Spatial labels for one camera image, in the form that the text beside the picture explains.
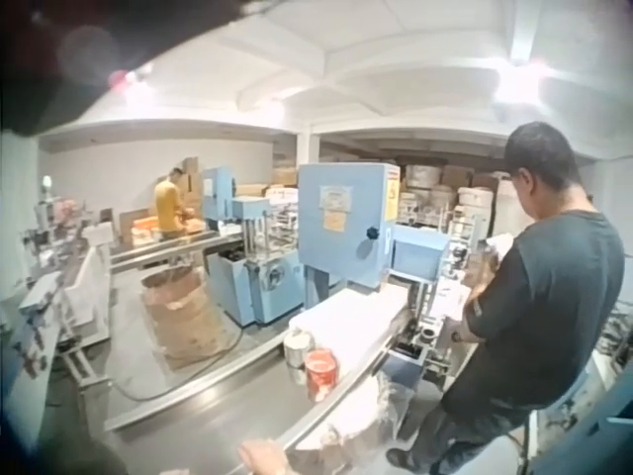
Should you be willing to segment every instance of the pants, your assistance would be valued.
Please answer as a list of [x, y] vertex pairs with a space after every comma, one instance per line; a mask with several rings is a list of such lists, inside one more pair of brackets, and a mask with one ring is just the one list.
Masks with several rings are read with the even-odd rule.
[[[160, 241], [165, 242], [167, 240], [179, 239], [185, 235], [184, 231], [163, 231], [160, 233]], [[185, 259], [181, 255], [177, 255], [175, 257], [169, 257], [167, 263], [170, 266], [178, 265], [180, 263], [184, 263]]]
[[536, 409], [487, 402], [471, 412], [466, 409], [469, 398], [456, 396], [449, 390], [424, 419], [408, 453], [415, 473], [452, 475], [497, 437], [525, 424]]

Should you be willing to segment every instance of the worker in yellow shirt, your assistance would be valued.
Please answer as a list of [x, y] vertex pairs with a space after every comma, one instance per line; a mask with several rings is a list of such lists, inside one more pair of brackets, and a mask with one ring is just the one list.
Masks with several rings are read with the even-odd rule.
[[186, 234], [183, 222], [189, 218], [189, 213], [182, 204], [180, 190], [176, 186], [183, 174], [180, 168], [174, 168], [154, 188], [160, 240], [178, 239]]

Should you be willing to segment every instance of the short black hair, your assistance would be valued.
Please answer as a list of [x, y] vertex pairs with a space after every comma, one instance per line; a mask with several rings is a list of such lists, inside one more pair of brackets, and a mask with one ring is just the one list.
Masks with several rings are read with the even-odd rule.
[[558, 129], [544, 122], [525, 124], [510, 134], [503, 161], [510, 175], [525, 168], [554, 191], [581, 183], [569, 141]]

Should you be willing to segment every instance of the machine control box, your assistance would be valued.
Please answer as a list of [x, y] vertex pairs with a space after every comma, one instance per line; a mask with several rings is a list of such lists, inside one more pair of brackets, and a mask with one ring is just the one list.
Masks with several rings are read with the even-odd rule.
[[391, 265], [400, 169], [386, 163], [299, 168], [299, 259], [377, 288]]
[[450, 236], [434, 230], [394, 226], [392, 273], [435, 282], [448, 255]]
[[270, 200], [256, 196], [240, 196], [232, 202], [233, 217], [237, 220], [261, 220], [270, 213]]

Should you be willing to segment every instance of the dark t-shirt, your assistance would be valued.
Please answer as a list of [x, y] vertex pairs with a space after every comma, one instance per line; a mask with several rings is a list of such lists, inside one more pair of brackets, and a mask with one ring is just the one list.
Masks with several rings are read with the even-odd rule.
[[556, 402], [584, 370], [623, 274], [622, 241], [604, 215], [574, 211], [530, 226], [465, 310], [485, 342], [456, 384], [511, 406]]

